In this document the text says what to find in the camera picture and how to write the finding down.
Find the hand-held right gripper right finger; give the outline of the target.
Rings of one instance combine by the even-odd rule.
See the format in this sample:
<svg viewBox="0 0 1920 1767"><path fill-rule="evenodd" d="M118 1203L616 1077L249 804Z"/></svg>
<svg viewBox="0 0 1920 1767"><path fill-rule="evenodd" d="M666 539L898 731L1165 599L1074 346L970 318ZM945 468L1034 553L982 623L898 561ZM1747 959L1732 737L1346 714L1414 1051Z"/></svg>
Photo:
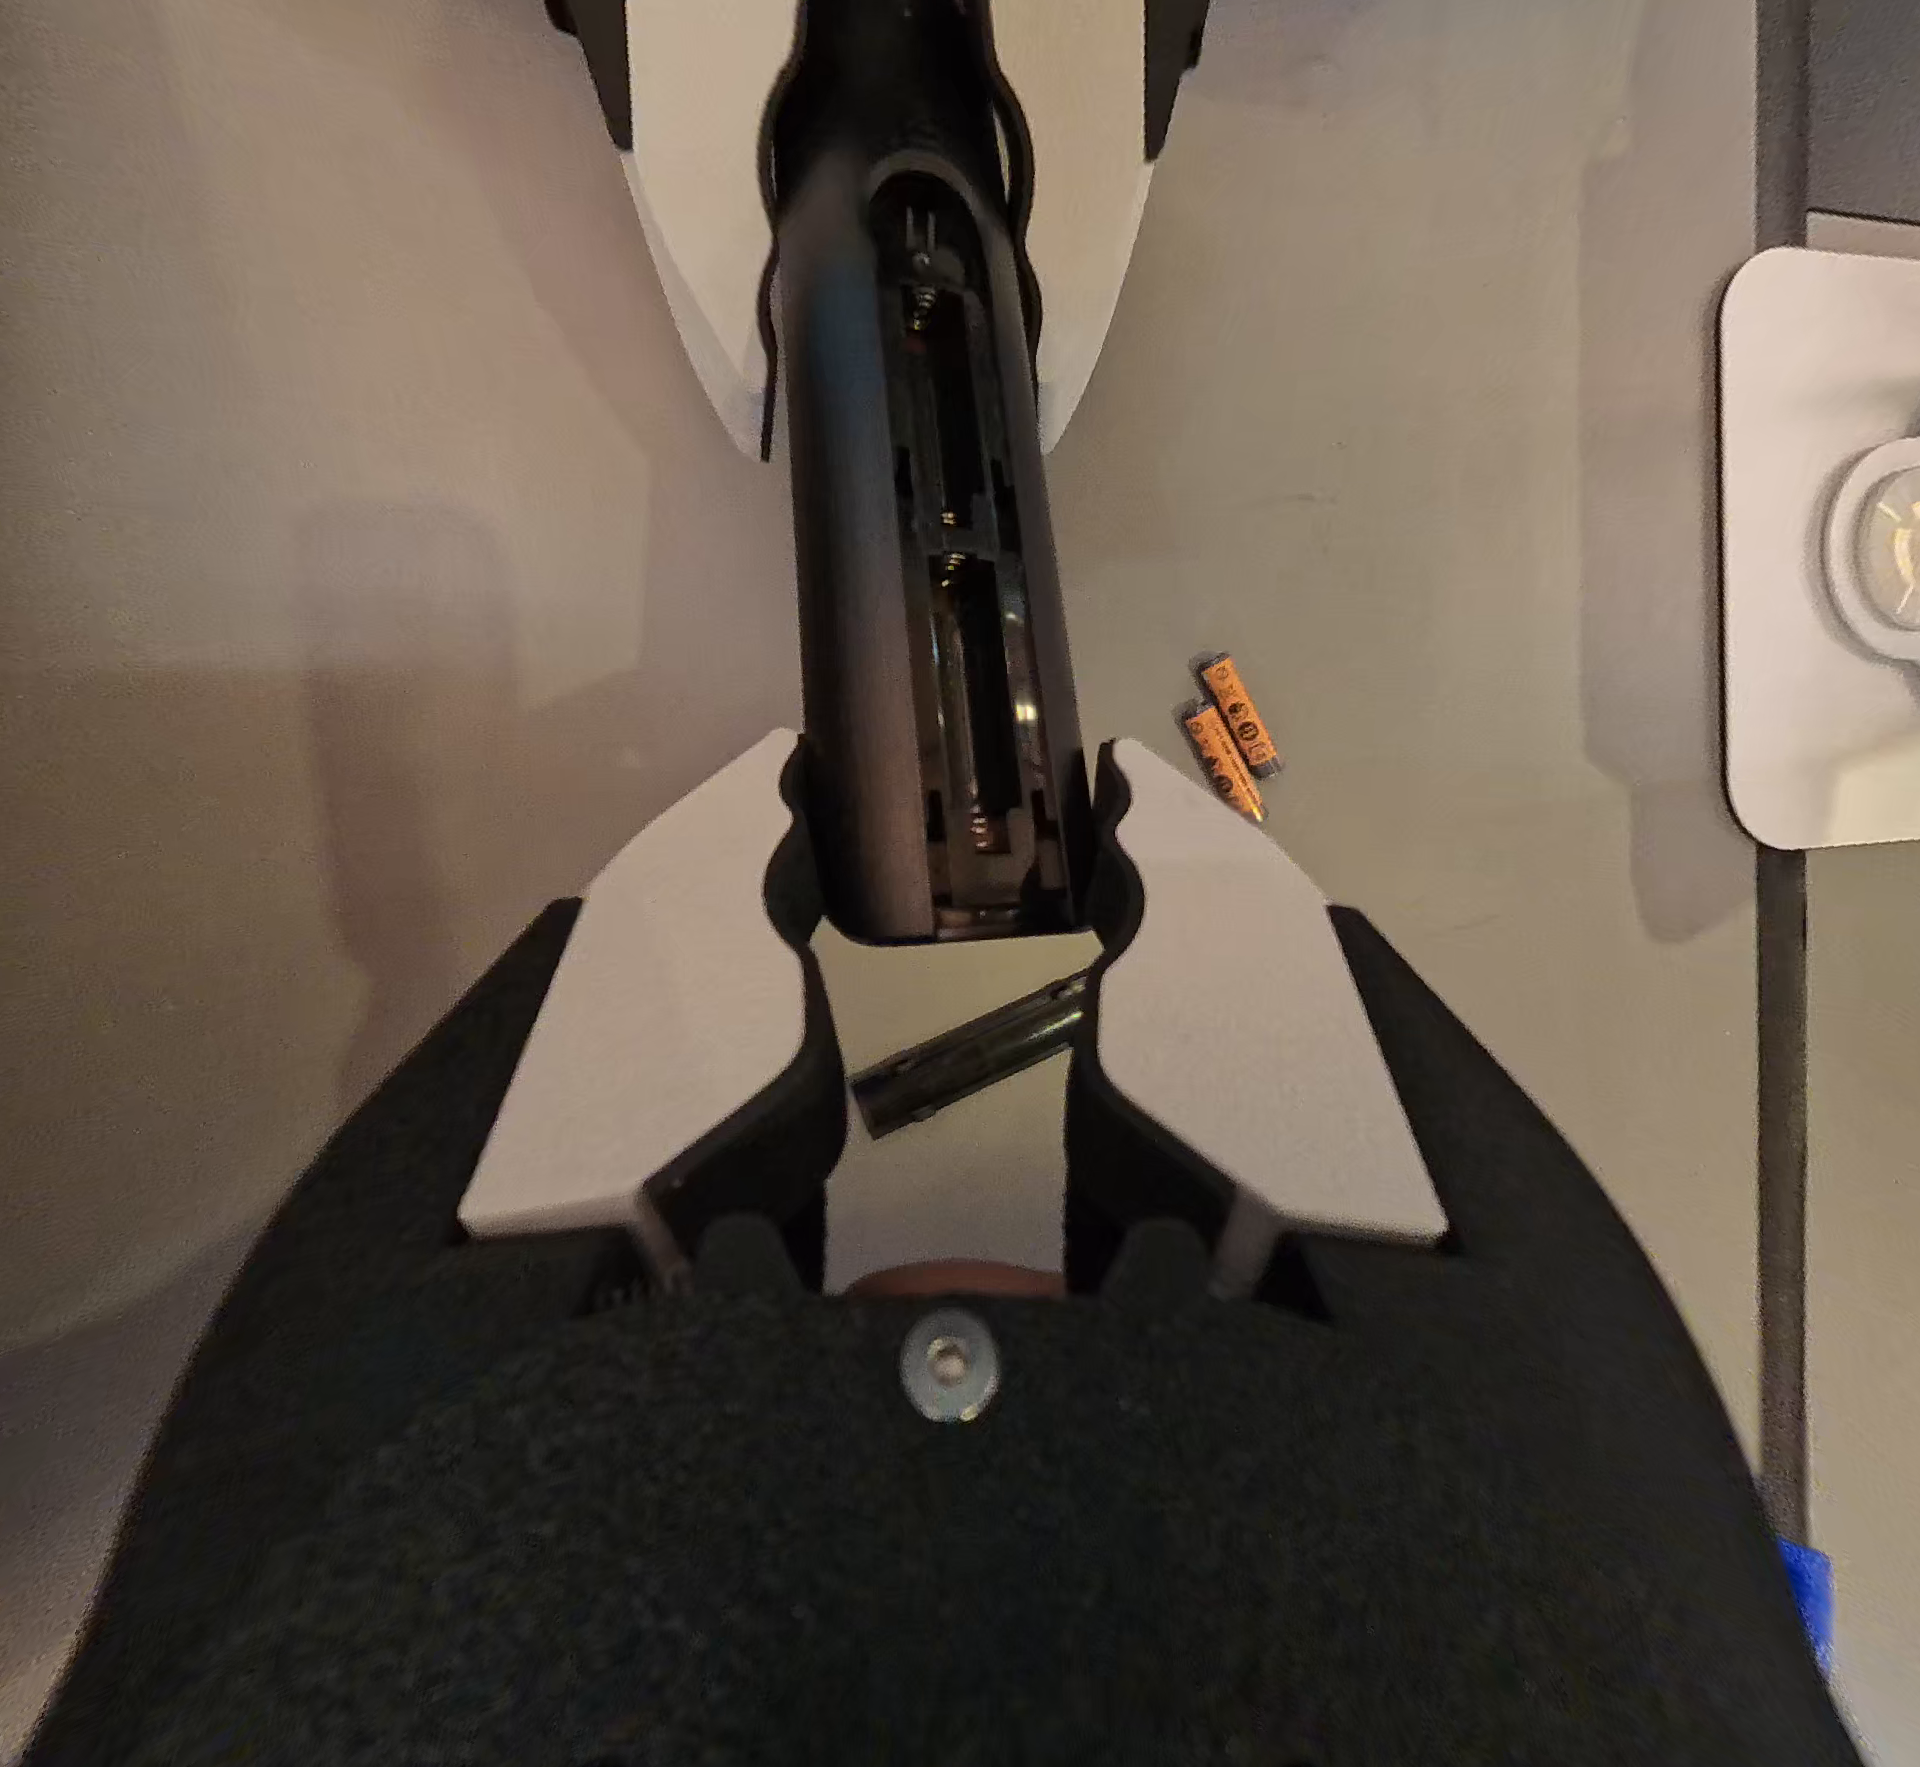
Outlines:
<svg viewBox="0 0 1920 1767"><path fill-rule="evenodd" d="M1436 1253L1448 1216L1321 889L1132 740L1099 749L1092 815L1068 1289L1147 1222L1187 1226L1216 1291L1260 1291L1305 1238Z"/></svg>

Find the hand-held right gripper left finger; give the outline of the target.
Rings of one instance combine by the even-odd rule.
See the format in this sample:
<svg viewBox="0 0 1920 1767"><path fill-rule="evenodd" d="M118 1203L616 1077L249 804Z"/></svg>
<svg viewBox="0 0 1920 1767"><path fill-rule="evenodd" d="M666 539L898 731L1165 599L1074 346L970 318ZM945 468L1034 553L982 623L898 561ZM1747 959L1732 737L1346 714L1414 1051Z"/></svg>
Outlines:
<svg viewBox="0 0 1920 1767"><path fill-rule="evenodd" d="M672 1279L732 1216L820 1232L822 921L803 746L778 730L589 882L463 1193L469 1238L619 1232Z"/></svg>

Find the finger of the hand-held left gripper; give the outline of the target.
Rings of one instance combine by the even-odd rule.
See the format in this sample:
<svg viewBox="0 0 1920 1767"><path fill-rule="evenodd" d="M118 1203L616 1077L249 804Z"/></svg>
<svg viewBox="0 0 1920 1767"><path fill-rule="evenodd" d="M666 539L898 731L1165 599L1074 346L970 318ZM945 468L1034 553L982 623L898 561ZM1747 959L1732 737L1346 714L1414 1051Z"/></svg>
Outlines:
<svg viewBox="0 0 1920 1767"><path fill-rule="evenodd" d="M1043 451L1080 407L1126 284L1153 179L1147 0L983 0L1023 121L1023 248L1038 290Z"/></svg>
<svg viewBox="0 0 1920 1767"><path fill-rule="evenodd" d="M800 0L624 0L621 167L687 361L753 458L774 445L768 119Z"/></svg>

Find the orange battery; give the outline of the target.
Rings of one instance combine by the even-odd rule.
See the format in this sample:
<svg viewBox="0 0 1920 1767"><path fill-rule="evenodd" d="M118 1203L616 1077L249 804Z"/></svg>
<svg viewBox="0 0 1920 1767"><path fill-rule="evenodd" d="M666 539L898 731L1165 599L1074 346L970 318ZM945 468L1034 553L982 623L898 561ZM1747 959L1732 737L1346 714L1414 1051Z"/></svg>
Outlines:
<svg viewBox="0 0 1920 1767"><path fill-rule="evenodd" d="M1177 711L1177 724L1214 796L1250 825L1266 821L1260 787L1247 766L1223 712L1203 698Z"/></svg>
<svg viewBox="0 0 1920 1767"><path fill-rule="evenodd" d="M1241 770L1254 780L1270 780L1285 772L1277 740L1238 671L1235 657L1216 652L1195 661L1191 671L1233 743Z"/></svg>

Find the black remote battery cover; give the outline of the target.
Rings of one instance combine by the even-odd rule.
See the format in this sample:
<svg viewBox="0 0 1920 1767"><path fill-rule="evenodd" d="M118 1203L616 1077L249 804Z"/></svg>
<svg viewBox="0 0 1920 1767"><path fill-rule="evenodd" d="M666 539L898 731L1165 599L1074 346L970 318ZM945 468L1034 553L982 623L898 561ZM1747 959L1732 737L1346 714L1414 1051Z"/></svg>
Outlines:
<svg viewBox="0 0 1920 1767"><path fill-rule="evenodd" d="M851 1101L879 1141L1068 1053L1087 1010L1092 972L905 1046L851 1077Z"/></svg>

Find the black remote control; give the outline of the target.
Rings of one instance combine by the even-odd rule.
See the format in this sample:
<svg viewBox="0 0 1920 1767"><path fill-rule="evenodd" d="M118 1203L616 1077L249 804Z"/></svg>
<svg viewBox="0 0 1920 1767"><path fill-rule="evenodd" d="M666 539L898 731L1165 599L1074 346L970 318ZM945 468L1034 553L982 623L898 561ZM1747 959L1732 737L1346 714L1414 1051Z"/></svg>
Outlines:
<svg viewBox="0 0 1920 1767"><path fill-rule="evenodd" d="M1078 720L1023 255L1023 137L959 0L803 0L771 112L803 798L868 946L1087 922Z"/></svg>

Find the grey desk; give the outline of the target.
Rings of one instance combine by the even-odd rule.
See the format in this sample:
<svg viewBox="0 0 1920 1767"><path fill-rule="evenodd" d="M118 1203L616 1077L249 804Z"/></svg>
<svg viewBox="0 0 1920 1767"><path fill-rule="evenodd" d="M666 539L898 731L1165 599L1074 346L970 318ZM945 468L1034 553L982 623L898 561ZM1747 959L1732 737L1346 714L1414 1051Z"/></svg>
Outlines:
<svg viewBox="0 0 1920 1767"><path fill-rule="evenodd" d="M1595 1164L1740 1444L1757 856L1708 743L1755 0L1216 0L1050 466L1083 717ZM769 471L541 0L5 0L5 1763L229 1277L549 901L799 717Z"/></svg>

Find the white desk stand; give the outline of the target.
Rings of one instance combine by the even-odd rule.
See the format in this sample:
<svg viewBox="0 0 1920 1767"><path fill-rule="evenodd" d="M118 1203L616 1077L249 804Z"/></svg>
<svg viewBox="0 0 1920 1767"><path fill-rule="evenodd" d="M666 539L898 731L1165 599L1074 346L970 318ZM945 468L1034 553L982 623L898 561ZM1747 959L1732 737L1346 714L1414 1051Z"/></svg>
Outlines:
<svg viewBox="0 0 1920 1767"><path fill-rule="evenodd" d="M1716 356L1731 808L1781 851L1916 843L1916 257L1763 250Z"/></svg>

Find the blue tape piece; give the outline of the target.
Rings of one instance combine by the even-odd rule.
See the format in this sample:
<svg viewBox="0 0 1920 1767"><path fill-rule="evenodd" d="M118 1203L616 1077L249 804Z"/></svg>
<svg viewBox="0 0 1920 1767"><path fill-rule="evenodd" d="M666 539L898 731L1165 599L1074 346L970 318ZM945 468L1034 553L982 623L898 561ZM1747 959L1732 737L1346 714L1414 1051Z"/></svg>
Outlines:
<svg viewBox="0 0 1920 1767"><path fill-rule="evenodd" d="M1825 1680L1836 1659L1836 1569L1831 1556L1810 1543L1777 1538L1799 1624Z"/></svg>

